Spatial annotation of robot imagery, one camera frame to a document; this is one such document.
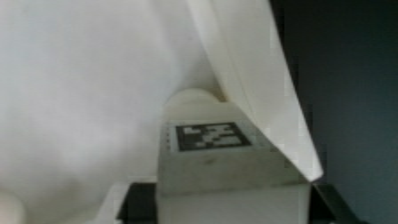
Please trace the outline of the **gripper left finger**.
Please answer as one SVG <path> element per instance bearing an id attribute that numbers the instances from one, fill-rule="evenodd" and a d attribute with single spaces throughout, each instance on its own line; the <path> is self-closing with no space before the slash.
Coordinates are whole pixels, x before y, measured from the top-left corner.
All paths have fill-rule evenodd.
<path id="1" fill-rule="evenodd" d="M 155 182 L 116 183 L 93 224 L 159 224 L 155 193 Z"/>

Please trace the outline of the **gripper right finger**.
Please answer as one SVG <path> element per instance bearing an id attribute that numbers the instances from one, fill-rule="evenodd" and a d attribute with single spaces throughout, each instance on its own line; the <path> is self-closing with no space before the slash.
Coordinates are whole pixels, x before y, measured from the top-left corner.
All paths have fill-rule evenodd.
<path id="1" fill-rule="evenodd" d="M 326 182 L 312 185 L 308 224 L 368 224 L 351 209 L 335 185 Z"/>

